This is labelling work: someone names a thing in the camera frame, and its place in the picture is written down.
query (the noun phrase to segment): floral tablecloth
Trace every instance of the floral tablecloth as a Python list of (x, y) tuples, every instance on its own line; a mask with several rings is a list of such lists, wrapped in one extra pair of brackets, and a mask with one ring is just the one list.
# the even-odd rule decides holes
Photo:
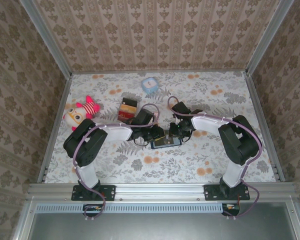
[[(141, 81), (149, 77), (159, 82), (159, 90), (152, 94), (146, 94), (141, 87)], [(74, 75), (64, 112), (76, 102), (84, 103), (86, 95), (101, 106), (93, 119), (97, 123), (119, 122), (118, 107), (126, 97), (137, 100), (138, 109), (146, 103), (156, 104), (160, 109), (160, 126), (169, 128), (174, 118), (167, 100), (174, 95), (191, 110), (201, 109), (228, 118), (243, 115), (262, 139), (242, 72)], [(71, 132), (62, 120), (46, 183), (76, 183), (78, 180), (72, 160), (63, 148)], [(102, 183), (206, 183), (219, 182), (228, 162), (220, 137), (206, 131), (195, 131), (191, 140), (181, 146), (160, 149), (151, 149), (150, 144), (137, 146), (132, 141), (106, 142), (94, 161), (94, 167)], [(249, 166), (244, 179), (248, 182), (275, 181), (265, 149), (261, 157)]]

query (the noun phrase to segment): aluminum frame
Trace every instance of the aluminum frame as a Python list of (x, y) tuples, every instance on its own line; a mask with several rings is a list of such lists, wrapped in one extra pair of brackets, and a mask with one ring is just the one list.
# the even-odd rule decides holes
[(256, 115), (256, 118), (257, 118), (259, 126), (260, 126), (261, 134), (262, 134), (262, 137), (264, 140), (265, 148), (269, 155), (269, 159), (275, 165), (277, 174), (279, 176), (279, 180), (281, 182), (284, 182), (286, 180), (285, 176), (284, 176), (284, 172), (282, 171), (282, 168), (281, 168), (281, 165), (280, 165), (280, 162), (278, 159), (278, 155), (277, 155), (277, 152), (275, 149), (275, 145), (274, 145), (274, 142), (272, 141), (272, 137), (271, 137), (268, 125), (267, 125), (267, 121), (266, 121), (264, 112), (261, 107), (260, 100), (258, 98), (258, 94), (257, 94), (256, 87), (254, 85), (254, 81), (252, 79), (251, 74), (248, 74), (248, 73), (244, 74), (244, 78), (245, 78), (245, 82), (246, 82), (247, 88), (250, 93), (250, 97), (251, 97), (251, 101), (252, 101), (253, 108), (255, 111), (255, 115)]
[(291, 200), (286, 202), (286, 208), (292, 223), (296, 239), (300, 240), (300, 203)]
[(63, 93), (62, 93), (62, 97), (61, 97), (60, 104), (59, 104), (59, 108), (58, 108), (58, 111), (56, 112), (56, 116), (55, 116), (55, 119), (54, 119), (54, 124), (53, 124), (53, 127), (52, 127), (49, 142), (48, 142), (48, 145), (46, 147), (46, 151), (45, 151), (45, 154), (44, 154), (44, 157), (43, 157), (43, 161), (42, 161), (40, 173), (39, 173), (39, 176), (38, 176), (38, 179), (37, 179), (37, 183), (44, 182), (44, 176), (46, 175), (46, 171), (48, 170), (48, 166), (50, 164), (51, 157), (52, 157), (52, 154), (53, 154), (53, 151), (54, 151), (54, 147), (55, 147), (56, 139), (57, 139), (57, 136), (58, 136), (58, 131), (59, 131), (60, 123), (61, 123), (62, 116), (63, 116), (63, 113), (64, 113), (64, 109), (65, 109), (65, 106), (66, 106), (67, 98), (68, 98), (68, 95), (69, 95), (71, 83), (72, 83), (72, 79), (69, 79), (65, 83)]
[[(236, 201), (205, 201), (204, 185), (212, 183), (145, 183), (145, 184), (114, 184), (116, 185), (116, 196), (114, 202), (117, 204), (162, 204), (162, 203), (235, 203)], [(100, 201), (71, 201), (74, 183), (35, 183), (31, 184), (26, 197), (15, 236), (13, 240), (26, 240), (35, 217), (37, 204), (54, 203), (69, 205), (73, 203), (100, 204)], [(292, 182), (252, 182), (249, 185), (257, 188), (260, 192), (261, 203), (286, 203), (290, 208), (294, 207), (297, 195)], [(257, 193), (250, 190), (252, 203)], [(300, 240), (300, 217), (299, 214), (290, 216), (297, 239)]]

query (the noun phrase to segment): cable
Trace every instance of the cable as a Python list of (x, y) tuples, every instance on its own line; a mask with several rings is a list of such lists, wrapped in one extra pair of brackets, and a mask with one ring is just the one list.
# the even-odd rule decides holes
[(193, 132), (193, 131), (191, 130), (191, 132), (190, 132), (190, 136), (188, 137), (188, 139), (187, 139), (187, 140), (185, 140), (185, 141), (184, 141), (184, 138), (185, 138), (185, 137), (182, 137), (182, 138), (181, 138), (181, 141), (182, 141), (183, 143), (186, 143), (186, 142), (188, 142), (188, 141), (191, 139), (192, 132)]
[(152, 125), (157, 124), (157, 123), (158, 123), (158, 119), (159, 119), (159, 117), (160, 117), (160, 110), (159, 110), (158, 106), (155, 105), (155, 104), (153, 104), (153, 103), (147, 103), (147, 104), (143, 105), (143, 106), (141, 107), (141, 109), (143, 109), (145, 106), (154, 106), (154, 107), (156, 108), (156, 110), (157, 110), (157, 112), (158, 112), (158, 116), (155, 117), (154, 121), (152, 122)]
[(241, 182), (246, 185), (248, 188), (251, 188), (253, 190), (256, 191), (256, 198), (254, 200), (254, 202), (252, 203), (252, 205), (248, 208), (247, 211), (237, 215), (237, 216), (233, 216), (230, 212), (228, 211), (225, 211), (223, 210), (224, 213), (228, 214), (229, 216), (233, 217), (233, 219), (236, 219), (236, 218), (240, 218), (240, 217), (243, 217), (244, 215), (246, 215), (248, 212), (250, 212), (250, 210), (257, 204), (258, 200), (259, 200), (259, 197), (260, 197), (260, 192), (258, 191), (258, 189), (256, 189), (254, 186), (251, 186), (249, 184), (247, 184), (243, 179), (241, 179)]
[(258, 147), (259, 147), (258, 154), (257, 154), (253, 159), (249, 160), (249, 161), (246, 163), (246, 165), (245, 165), (245, 167), (244, 167), (244, 169), (243, 169), (243, 171), (242, 171), (242, 174), (241, 174), (241, 176), (240, 176), (240, 180), (241, 180), (241, 182), (242, 182), (243, 184), (245, 184), (247, 187), (249, 187), (249, 188), (255, 190), (257, 196), (256, 196), (256, 198), (255, 198), (253, 204), (250, 206), (250, 208), (249, 208), (247, 211), (245, 211), (244, 213), (242, 213), (242, 214), (239, 214), (239, 215), (237, 215), (237, 216), (233, 216), (233, 215), (230, 214), (229, 212), (224, 211), (226, 214), (228, 214), (229, 216), (232, 216), (233, 218), (238, 218), (238, 217), (244, 216), (245, 214), (247, 214), (247, 213), (248, 213), (248, 212), (256, 205), (256, 203), (257, 203), (257, 201), (259, 200), (259, 197), (260, 197), (259, 191), (258, 191), (255, 187), (246, 184), (246, 182), (243, 180), (243, 177), (244, 177), (245, 174), (246, 174), (246, 171), (247, 171), (247, 169), (248, 169), (248, 166), (249, 166), (252, 162), (254, 162), (255, 160), (257, 160), (257, 159), (261, 156), (261, 154), (262, 154), (262, 144), (261, 144), (261, 141), (259, 140), (259, 138), (257, 137), (257, 135), (254, 134), (254, 133), (253, 133), (250, 129), (248, 129), (246, 126), (244, 126), (244, 125), (242, 125), (242, 124), (240, 124), (240, 123), (237, 123), (237, 122), (235, 122), (235, 121), (233, 121), (233, 120), (231, 120), (231, 119), (228, 119), (228, 118), (225, 118), (225, 117), (220, 117), (220, 116), (209, 115), (209, 114), (206, 114), (206, 113), (204, 113), (204, 114), (202, 114), (202, 113), (197, 113), (197, 114), (183, 114), (183, 113), (176, 112), (176, 111), (174, 111), (174, 110), (170, 107), (170, 99), (171, 99), (171, 98), (176, 99), (176, 101), (177, 101), (178, 103), (179, 103), (179, 100), (178, 100), (178, 98), (177, 98), (176, 96), (170, 96), (170, 97), (168, 98), (168, 101), (167, 101), (168, 107), (169, 107), (169, 109), (170, 109), (174, 114), (179, 115), (179, 116), (185, 116), (185, 117), (189, 117), (189, 116), (191, 116), (191, 117), (203, 116), (203, 117), (207, 117), (207, 118), (212, 118), (212, 119), (217, 119), (217, 120), (221, 120), (221, 121), (224, 121), (224, 122), (232, 123), (232, 124), (234, 124), (234, 125), (236, 125), (236, 126), (242, 128), (242, 129), (244, 129), (245, 131), (247, 131), (247, 132), (254, 138), (254, 140), (256, 141), (256, 143), (257, 143), (257, 145), (258, 145)]
[[(160, 110), (159, 110), (159, 108), (158, 108), (155, 104), (147, 103), (147, 104), (143, 105), (141, 108), (143, 109), (145, 106), (150, 106), (150, 105), (156, 107), (156, 109), (157, 109), (157, 111), (158, 111), (158, 116), (155, 118), (155, 120), (154, 120), (152, 123), (149, 123), (149, 124), (146, 124), (146, 125), (138, 125), (138, 126), (137, 126), (138, 128), (146, 128), (146, 127), (150, 127), (150, 126), (153, 126), (153, 125), (155, 125), (155, 124), (158, 123), (159, 116), (160, 116)], [(91, 217), (91, 219), (98, 218), (98, 217), (101, 215), (101, 213), (104, 211), (104, 209), (105, 209), (105, 207), (106, 207), (106, 199), (105, 199), (105, 197), (104, 197), (100, 192), (98, 192), (98, 191), (96, 191), (96, 190), (94, 190), (94, 189), (88, 187), (88, 186), (84, 183), (84, 181), (82, 180), (82, 178), (81, 178), (81, 176), (80, 176), (80, 174), (79, 174), (79, 171), (78, 171), (78, 163), (77, 163), (77, 161), (76, 161), (76, 158), (77, 158), (78, 151), (79, 151), (81, 145), (83, 144), (83, 142), (86, 140), (86, 138), (87, 138), (94, 130), (99, 129), (99, 128), (103, 128), (103, 127), (107, 127), (107, 126), (108, 126), (108, 127), (129, 127), (129, 128), (131, 128), (131, 127), (135, 128), (135, 127), (136, 127), (135, 125), (127, 125), (127, 124), (122, 124), (122, 123), (111, 123), (111, 124), (96, 125), (96, 126), (94, 126), (93, 128), (91, 128), (91, 129), (83, 136), (83, 138), (80, 140), (79, 144), (77, 145), (77, 147), (76, 147), (76, 149), (75, 149), (75, 151), (74, 151), (73, 158), (72, 158), (72, 164), (74, 165), (75, 174), (76, 174), (77, 177), (79, 178), (79, 182), (81, 183), (81, 185), (82, 185), (84, 188), (86, 188), (88, 191), (91, 191), (91, 192), (97, 194), (99, 197), (101, 197), (102, 202), (103, 202), (103, 203), (102, 203), (102, 208), (101, 208), (100, 212), (97, 213), (97, 215), (94, 216), (93, 218)], [(84, 210), (83, 215), (85, 216), (86, 219), (88, 219), (89, 217), (87, 216), (86, 212), (87, 212), (87, 209)]]
[(133, 142), (134, 142), (135, 145), (140, 146), (140, 147), (146, 147), (146, 146), (148, 146), (148, 144), (149, 144), (149, 142), (148, 142), (148, 143), (145, 144), (145, 145), (140, 145), (140, 144), (136, 143), (136, 140), (135, 140), (135, 139), (133, 140)]

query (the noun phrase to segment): wall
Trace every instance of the wall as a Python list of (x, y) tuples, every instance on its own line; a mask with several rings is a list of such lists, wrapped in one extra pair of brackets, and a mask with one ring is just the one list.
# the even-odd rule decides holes
[(279, 0), (35, 0), (73, 72), (244, 69)]
[(300, 0), (252, 75), (287, 181), (300, 199)]
[(18, 0), (0, 0), (0, 240), (36, 182), (65, 84)]

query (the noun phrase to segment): alarm clock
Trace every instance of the alarm clock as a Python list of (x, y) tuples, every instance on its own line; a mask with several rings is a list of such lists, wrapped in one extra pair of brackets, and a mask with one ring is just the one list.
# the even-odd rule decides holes
[(153, 77), (149, 77), (141, 82), (143, 91), (147, 94), (151, 94), (159, 89), (157, 80)]

